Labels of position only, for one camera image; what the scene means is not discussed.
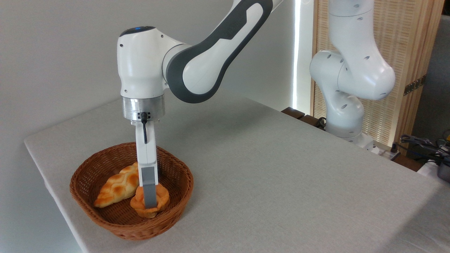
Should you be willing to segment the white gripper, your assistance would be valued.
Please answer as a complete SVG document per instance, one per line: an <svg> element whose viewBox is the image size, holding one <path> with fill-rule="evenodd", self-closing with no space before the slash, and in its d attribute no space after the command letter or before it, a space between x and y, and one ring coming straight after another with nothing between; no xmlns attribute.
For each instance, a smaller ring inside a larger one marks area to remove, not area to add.
<svg viewBox="0 0 450 253"><path fill-rule="evenodd" d="M136 153L140 186L146 209L156 208L156 185L159 184L159 168L156 165L156 139L153 121L135 125Z"/></svg>

